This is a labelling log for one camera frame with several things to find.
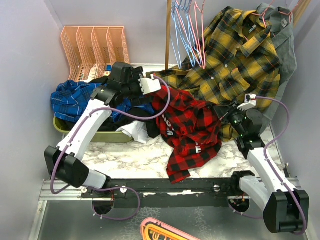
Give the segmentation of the red black plaid shirt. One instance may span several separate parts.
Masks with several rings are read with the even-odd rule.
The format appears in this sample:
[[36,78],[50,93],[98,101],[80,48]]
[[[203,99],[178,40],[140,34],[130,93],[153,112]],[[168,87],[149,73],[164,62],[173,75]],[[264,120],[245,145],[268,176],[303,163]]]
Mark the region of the red black plaid shirt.
[[172,184],[190,177],[190,169],[203,167],[222,147],[221,122],[211,102],[196,100],[188,91],[162,87],[152,95],[158,113],[155,122],[162,139],[173,148],[166,172]]

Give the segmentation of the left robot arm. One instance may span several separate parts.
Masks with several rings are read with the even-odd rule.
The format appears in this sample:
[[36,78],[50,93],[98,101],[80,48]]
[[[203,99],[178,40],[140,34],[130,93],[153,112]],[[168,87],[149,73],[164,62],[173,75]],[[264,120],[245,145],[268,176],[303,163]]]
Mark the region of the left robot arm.
[[54,188],[55,179],[58,179],[67,187],[92,188],[97,196],[106,197],[111,190],[110,177],[83,163],[89,143],[113,112],[129,116],[129,113],[117,109],[124,99],[128,98],[133,106],[149,103],[151,93],[161,89],[158,79],[144,77],[142,67],[132,67],[124,62],[116,62],[110,75],[101,77],[101,80],[72,130],[57,146],[48,146],[44,151],[54,194],[60,193]]

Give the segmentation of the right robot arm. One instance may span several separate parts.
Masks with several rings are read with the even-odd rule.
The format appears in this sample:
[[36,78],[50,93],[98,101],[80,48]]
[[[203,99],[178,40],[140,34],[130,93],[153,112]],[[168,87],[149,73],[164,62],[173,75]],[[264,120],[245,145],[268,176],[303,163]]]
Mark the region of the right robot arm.
[[297,189],[268,155],[260,136],[263,115],[256,109],[242,110],[237,105],[215,106],[219,120],[238,133],[238,150],[258,173],[235,172],[229,189],[236,195],[247,194],[263,213],[271,233],[302,235],[308,227],[309,195]]

